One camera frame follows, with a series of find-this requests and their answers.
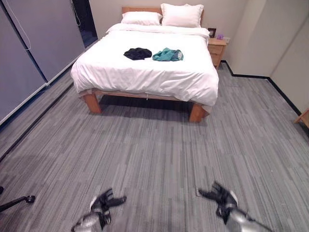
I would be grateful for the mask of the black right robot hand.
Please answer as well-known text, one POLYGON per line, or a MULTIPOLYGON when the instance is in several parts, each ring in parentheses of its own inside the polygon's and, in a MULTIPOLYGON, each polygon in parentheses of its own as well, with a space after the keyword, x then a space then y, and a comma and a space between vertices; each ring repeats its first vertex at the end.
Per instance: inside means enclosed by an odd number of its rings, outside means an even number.
POLYGON ((236 194, 226 189, 222 184, 217 181, 214 181, 211 190, 205 190, 198 188, 198 193, 208 199, 215 201, 218 205, 223 206, 224 208, 238 208, 238 198, 236 194))

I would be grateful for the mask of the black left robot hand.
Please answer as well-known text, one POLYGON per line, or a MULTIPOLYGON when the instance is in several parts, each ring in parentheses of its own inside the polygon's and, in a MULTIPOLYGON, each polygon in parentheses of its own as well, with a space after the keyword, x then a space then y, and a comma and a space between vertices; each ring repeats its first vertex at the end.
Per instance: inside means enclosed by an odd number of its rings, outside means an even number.
POLYGON ((90 204, 90 212, 104 213, 112 207, 117 207, 124 204, 127 196, 115 198, 113 196, 113 189, 109 188, 99 196, 94 197, 90 204))

